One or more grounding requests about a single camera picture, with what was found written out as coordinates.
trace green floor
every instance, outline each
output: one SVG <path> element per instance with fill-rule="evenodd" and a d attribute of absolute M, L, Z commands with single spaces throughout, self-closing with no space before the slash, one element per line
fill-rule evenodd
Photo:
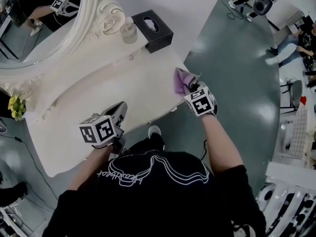
<path fill-rule="evenodd" d="M 246 20 L 230 20 L 228 9 L 218 1 L 208 18 L 192 53 L 185 65 L 201 75 L 218 102 L 218 119 L 239 149 L 246 168 L 250 185 L 256 194 L 265 180 L 267 164 L 270 161 L 277 138 L 280 91 L 276 65 L 265 63 L 265 49 L 273 44 L 272 34 L 265 17 L 258 17 L 249 23 Z M 48 177 L 34 149 L 25 122 L 5 119 L 8 136 L 17 136 L 26 142 L 36 165 L 44 178 L 59 195 L 64 192 L 80 165 L 70 171 Z M 201 156 L 205 135 L 200 120 L 186 105 L 156 120 L 168 151 L 186 151 Z M 147 136 L 148 125 L 126 134 L 127 144 Z M 43 211 L 28 200 L 19 202 L 24 222 L 38 236 L 45 228 L 56 206 L 56 199 L 35 169 L 26 147 L 15 140 L 0 139 L 0 171 L 3 173 L 2 187 L 11 187 L 20 181 L 27 181 L 33 191 L 28 198 L 45 208 Z M 37 197 L 41 197 L 48 207 Z"/>

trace black tissue box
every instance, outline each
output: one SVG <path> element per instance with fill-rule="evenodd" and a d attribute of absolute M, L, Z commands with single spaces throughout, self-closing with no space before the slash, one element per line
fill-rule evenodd
<path fill-rule="evenodd" d="M 134 24 L 148 40 L 149 43 L 146 45 L 146 48 L 150 53 L 156 52 L 171 44 L 173 32 L 153 10 L 139 13 L 132 16 L 132 19 L 134 20 Z M 147 26 L 145 23 L 146 19 L 153 20 L 155 28 L 157 29 L 156 32 Z"/>

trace purple cloth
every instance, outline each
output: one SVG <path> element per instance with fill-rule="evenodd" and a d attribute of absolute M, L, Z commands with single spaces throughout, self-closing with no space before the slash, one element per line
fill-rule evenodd
<path fill-rule="evenodd" d="M 185 96 L 184 85 L 191 88 L 192 84 L 196 83 L 199 76 L 191 74 L 188 71 L 184 71 L 180 68 L 176 68 L 174 71 L 174 91 L 176 94 Z"/>

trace table leg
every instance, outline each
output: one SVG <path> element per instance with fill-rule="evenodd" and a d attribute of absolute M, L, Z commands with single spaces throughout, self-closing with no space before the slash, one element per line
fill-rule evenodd
<path fill-rule="evenodd" d="M 0 48 L 0 52 L 5 56 L 5 58 L 9 59 L 9 57 L 7 57 L 7 55 L 2 51 L 1 48 Z"/>
<path fill-rule="evenodd" d="M 1 44 L 18 60 L 19 58 L 12 52 L 12 50 L 0 39 Z"/>

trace mirror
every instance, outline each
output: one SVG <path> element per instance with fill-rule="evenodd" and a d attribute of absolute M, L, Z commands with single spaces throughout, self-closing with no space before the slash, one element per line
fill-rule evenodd
<path fill-rule="evenodd" d="M 72 29 L 81 0 L 0 0 L 0 68 L 48 57 Z"/>

